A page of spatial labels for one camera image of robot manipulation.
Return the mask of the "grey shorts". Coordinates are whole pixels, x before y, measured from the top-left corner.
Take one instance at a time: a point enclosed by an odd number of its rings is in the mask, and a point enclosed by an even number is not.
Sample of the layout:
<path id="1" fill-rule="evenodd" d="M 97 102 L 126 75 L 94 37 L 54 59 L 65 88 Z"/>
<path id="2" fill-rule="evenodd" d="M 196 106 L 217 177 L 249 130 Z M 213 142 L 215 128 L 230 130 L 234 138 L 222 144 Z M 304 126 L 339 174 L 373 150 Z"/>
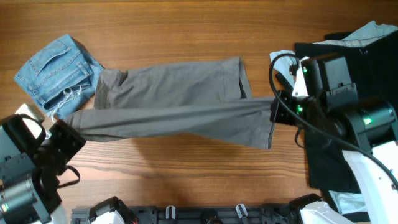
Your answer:
<path id="1" fill-rule="evenodd" d="M 105 70 L 94 107 L 66 122 L 89 141 L 192 133 L 270 149 L 271 97 L 255 98 L 243 61 L 186 62 Z"/>

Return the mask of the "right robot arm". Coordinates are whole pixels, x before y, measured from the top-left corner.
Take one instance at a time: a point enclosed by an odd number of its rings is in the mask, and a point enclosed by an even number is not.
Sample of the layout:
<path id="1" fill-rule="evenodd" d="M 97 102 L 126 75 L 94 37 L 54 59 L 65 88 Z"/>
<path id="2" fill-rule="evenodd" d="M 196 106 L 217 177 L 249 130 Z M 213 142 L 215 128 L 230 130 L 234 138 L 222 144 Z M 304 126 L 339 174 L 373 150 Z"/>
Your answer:
<path id="1" fill-rule="evenodd" d="M 337 54 L 298 58 L 289 73 L 295 91 L 277 90 L 271 121 L 322 135 L 341 146 L 371 223 L 397 223 L 397 113 L 386 100 L 359 100 L 346 59 Z"/>

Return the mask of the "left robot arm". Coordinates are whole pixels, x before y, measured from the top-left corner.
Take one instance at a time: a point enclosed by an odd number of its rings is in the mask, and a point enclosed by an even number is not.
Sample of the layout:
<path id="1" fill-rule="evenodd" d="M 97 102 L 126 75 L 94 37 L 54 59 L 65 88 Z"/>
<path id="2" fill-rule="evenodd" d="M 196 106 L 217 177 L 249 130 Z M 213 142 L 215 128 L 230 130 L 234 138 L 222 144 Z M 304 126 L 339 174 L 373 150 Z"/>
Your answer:
<path id="1" fill-rule="evenodd" d="M 67 223 L 58 190 L 79 180 L 60 183 L 72 171 L 68 162 L 85 139 L 63 121 L 50 130 L 26 114 L 1 120 L 1 223 Z"/>

